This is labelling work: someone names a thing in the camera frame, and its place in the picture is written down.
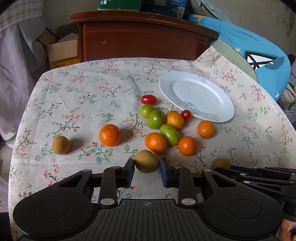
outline brown wooden cabinet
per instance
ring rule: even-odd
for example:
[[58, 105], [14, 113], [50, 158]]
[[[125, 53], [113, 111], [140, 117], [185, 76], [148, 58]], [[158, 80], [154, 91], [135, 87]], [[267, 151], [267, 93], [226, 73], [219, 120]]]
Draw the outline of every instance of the brown wooden cabinet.
[[71, 14], [79, 24], [80, 61], [149, 57], [195, 60], [218, 33], [163, 15], [99, 10]]

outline gray wall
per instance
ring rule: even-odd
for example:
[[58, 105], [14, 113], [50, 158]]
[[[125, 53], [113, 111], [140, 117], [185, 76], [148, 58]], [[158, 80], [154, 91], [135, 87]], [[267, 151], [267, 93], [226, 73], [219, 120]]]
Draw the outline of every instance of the gray wall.
[[[279, 46], [286, 54], [296, 55], [295, 14], [279, 0], [213, 0], [233, 24], [255, 32]], [[44, 0], [46, 26], [62, 37], [70, 14], [96, 11], [98, 0]]]

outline metal screw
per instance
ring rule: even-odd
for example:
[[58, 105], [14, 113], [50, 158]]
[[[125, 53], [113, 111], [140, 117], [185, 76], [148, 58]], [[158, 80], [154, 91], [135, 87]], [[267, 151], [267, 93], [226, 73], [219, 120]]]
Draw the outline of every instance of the metal screw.
[[105, 206], [109, 206], [114, 204], [115, 201], [112, 198], [104, 198], [101, 200], [101, 204], [105, 205]]
[[184, 198], [184, 199], [182, 199], [181, 203], [186, 206], [190, 206], [190, 205], [195, 204], [195, 200], [192, 198]]

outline white tile floor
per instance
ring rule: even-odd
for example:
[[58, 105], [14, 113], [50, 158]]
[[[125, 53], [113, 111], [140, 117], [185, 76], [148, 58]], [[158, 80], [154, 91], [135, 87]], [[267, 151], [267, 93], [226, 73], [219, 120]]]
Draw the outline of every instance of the white tile floor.
[[7, 182], [9, 178], [11, 156], [12, 149], [5, 144], [5, 141], [0, 139], [0, 177]]

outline cherry tomato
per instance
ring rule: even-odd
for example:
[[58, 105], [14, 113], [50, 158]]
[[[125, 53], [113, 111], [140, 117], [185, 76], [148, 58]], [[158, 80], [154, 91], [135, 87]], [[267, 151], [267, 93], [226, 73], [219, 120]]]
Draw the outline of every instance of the cherry tomato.
[[183, 110], [181, 116], [184, 119], [184, 122], [188, 122], [191, 118], [191, 112], [189, 110]]
[[157, 102], [157, 99], [154, 95], [144, 95], [141, 98], [141, 103], [142, 104], [152, 104], [155, 105]]

